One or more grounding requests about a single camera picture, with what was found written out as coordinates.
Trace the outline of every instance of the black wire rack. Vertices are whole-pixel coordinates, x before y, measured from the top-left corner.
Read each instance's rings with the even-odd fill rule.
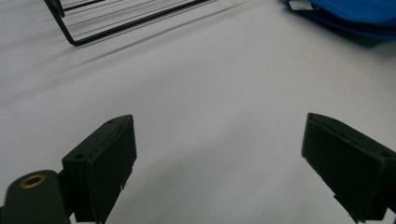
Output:
[[[131,29],[140,25],[143,25],[145,23],[151,22],[151,21],[156,21],[160,18],[164,18],[166,16],[175,14],[179,11],[186,10],[191,7],[196,7],[198,5],[201,5],[205,2],[209,2],[212,0],[194,0],[194,1],[187,1],[183,2],[179,5],[173,6],[173,7],[167,7],[166,9],[162,9],[160,11],[155,11],[151,14],[148,14],[144,17],[125,22],[121,25],[117,25],[115,27],[109,28],[107,30],[104,30],[102,32],[89,35],[87,37],[81,38],[81,39],[74,39],[73,36],[70,34],[69,30],[67,29],[66,25],[64,24],[63,18],[65,17],[65,12],[66,11],[71,11],[77,8],[81,7],[86,7],[89,5],[97,4],[100,2],[104,2],[106,0],[92,0],[88,2],[83,2],[80,4],[73,5],[71,7],[63,7],[61,0],[44,0],[46,3],[47,7],[49,8],[49,11],[51,12],[53,18],[56,20],[58,23],[59,27],[61,28],[62,32],[64,33],[64,37],[66,37],[67,41],[74,46],[81,46],[87,43],[90,43],[92,41],[104,38],[106,36],[114,35],[118,32]]]

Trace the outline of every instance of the white label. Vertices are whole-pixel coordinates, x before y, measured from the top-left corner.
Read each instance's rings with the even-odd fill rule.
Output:
[[[312,8],[312,5],[308,1],[304,0],[296,0],[296,1],[289,1],[291,9],[294,11],[300,11],[300,10],[314,10]]]

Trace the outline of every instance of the white table surface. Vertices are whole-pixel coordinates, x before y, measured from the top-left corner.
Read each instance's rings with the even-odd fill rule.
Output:
[[[396,42],[218,0],[75,48],[44,1],[0,0],[1,203],[133,114],[138,158],[107,223],[353,223],[301,157],[308,112],[396,149]]]

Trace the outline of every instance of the black plastic part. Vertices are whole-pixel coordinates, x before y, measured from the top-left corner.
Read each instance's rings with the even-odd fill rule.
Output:
[[[135,159],[131,115],[109,120],[63,158],[77,222],[106,222]]]
[[[130,29],[130,28],[134,28],[137,26],[140,26],[142,24],[151,22],[151,21],[156,21],[160,18],[175,14],[179,11],[191,8],[191,7],[196,7],[199,6],[205,2],[210,2],[213,0],[194,0],[194,1],[187,1],[186,3],[177,5],[175,7],[169,7],[167,9],[161,10],[159,12],[155,12],[152,14],[149,14],[145,17],[139,18],[137,20],[133,20],[133,21],[128,21],[124,24],[118,25],[116,27],[110,28],[108,30],[104,30],[103,32],[94,34],[94,35],[90,35],[87,36],[85,38],[81,38],[78,40],[75,40],[73,38],[73,36],[71,36],[71,34],[69,33],[66,25],[64,24],[64,21],[62,20],[62,18],[64,18],[64,12],[68,11],[68,10],[72,10],[72,9],[76,9],[76,8],[80,8],[80,7],[85,7],[91,4],[95,4],[98,2],[102,2],[102,0],[93,0],[91,2],[88,3],[84,3],[84,4],[79,4],[77,6],[73,6],[73,7],[67,7],[67,8],[63,8],[61,1],[60,0],[44,0],[44,2],[46,3],[47,7],[49,8],[50,13],[52,14],[53,18],[56,20],[56,22],[58,23],[59,27],[61,28],[62,32],[64,33],[64,37],[66,37],[67,41],[74,46],[80,46],[80,45],[84,45],[87,43],[91,43],[92,41],[104,38],[106,36],[110,36],[110,35],[114,35],[118,32],[121,32],[123,30],[126,29]]]
[[[34,172],[20,177],[8,187],[1,224],[16,223],[70,223],[55,172]]]
[[[344,123],[308,114],[303,157],[355,222],[395,211],[396,153]]]

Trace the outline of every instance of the blue fabric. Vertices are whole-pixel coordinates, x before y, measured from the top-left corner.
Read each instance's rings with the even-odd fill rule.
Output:
[[[396,0],[310,0],[315,10],[300,11],[331,27],[377,39],[396,40]]]

